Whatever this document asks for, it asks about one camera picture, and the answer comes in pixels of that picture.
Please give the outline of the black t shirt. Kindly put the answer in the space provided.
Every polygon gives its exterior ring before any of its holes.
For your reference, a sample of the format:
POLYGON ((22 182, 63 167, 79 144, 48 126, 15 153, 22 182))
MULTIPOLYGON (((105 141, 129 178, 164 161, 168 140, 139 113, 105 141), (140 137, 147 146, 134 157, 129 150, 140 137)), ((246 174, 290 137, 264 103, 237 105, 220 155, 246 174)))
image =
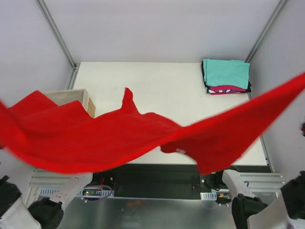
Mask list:
MULTIPOLYGON (((203 61, 201 62, 201 68, 202 68, 202 75, 203 75, 203 83, 204 83, 204 86, 205 86, 205 89, 206 89, 206 92, 207 92, 208 85, 207 85, 207 80, 205 79, 205 71, 204 71, 204 67, 203 67, 203 61)), ((251 92, 251 86, 252 86, 251 83, 248 82, 248 87, 246 89, 246 93, 250 93, 251 92)))

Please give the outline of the wicker basket with cloth liner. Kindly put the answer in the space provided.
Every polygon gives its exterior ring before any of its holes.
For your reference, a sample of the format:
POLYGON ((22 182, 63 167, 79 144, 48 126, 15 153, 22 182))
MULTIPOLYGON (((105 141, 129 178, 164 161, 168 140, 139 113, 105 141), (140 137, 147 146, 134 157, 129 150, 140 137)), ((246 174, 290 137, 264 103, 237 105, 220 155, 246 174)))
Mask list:
POLYGON ((95 117, 96 107, 86 89, 49 91, 43 92, 43 94, 57 105, 64 105, 73 101, 79 101, 86 112, 91 117, 95 117))

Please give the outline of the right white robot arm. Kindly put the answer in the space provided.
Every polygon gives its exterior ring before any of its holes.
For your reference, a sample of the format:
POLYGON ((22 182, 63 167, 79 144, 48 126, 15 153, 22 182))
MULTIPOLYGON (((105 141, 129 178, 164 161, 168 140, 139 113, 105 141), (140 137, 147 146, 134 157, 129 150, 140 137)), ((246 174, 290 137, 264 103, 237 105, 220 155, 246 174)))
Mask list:
POLYGON ((305 172, 281 187, 270 205, 257 197, 239 172, 224 170, 222 180, 232 201, 232 216, 238 229, 303 229, 305 227, 305 172))

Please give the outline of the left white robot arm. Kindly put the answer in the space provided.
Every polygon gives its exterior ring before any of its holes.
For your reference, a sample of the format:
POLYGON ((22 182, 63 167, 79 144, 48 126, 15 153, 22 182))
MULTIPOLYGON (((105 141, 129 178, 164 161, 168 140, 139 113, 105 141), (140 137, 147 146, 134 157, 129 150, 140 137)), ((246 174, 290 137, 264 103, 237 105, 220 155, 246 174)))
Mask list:
POLYGON ((67 183, 48 198, 26 207, 18 187, 0 179, 0 227, 2 229, 56 229, 64 210, 78 193, 91 183, 93 173, 72 176, 67 183))

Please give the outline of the pink t shirt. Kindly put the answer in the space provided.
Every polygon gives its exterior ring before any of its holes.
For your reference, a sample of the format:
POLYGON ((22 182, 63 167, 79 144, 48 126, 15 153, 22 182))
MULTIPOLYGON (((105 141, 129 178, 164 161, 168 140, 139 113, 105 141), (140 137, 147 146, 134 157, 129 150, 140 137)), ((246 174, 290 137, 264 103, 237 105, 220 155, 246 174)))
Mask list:
POLYGON ((207 92, 209 94, 240 94, 246 93, 246 89, 232 85, 208 86, 207 92))

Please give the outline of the red t shirt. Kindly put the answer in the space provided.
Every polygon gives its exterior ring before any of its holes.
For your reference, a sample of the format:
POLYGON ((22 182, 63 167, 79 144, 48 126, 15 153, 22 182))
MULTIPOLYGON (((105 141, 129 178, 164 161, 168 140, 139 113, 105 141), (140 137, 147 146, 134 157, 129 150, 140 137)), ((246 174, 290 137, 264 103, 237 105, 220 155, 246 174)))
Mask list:
POLYGON ((141 114, 126 89, 120 109, 91 117, 74 101, 57 105, 35 91, 0 106, 0 144, 34 167, 62 174, 100 172, 160 147, 194 159, 201 174, 228 168, 304 90, 303 74, 219 115, 180 126, 141 114))

